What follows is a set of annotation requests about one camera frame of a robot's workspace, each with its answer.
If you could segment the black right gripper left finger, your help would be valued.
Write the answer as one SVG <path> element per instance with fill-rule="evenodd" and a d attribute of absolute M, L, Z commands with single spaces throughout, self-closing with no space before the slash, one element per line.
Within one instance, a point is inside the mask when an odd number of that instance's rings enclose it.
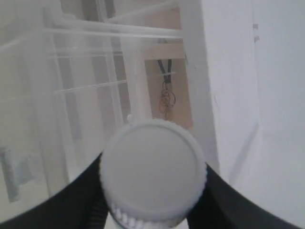
<path fill-rule="evenodd" d="M 3 223 L 2 229 L 103 229 L 109 213 L 97 157 L 62 191 Z"/>

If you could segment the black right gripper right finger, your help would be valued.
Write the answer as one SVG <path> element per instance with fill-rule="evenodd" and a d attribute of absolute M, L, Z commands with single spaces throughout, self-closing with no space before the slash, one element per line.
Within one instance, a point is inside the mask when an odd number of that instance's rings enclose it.
<path fill-rule="evenodd" d="M 191 229 L 297 229 L 241 195 L 209 165 L 204 191 L 187 216 Z"/>

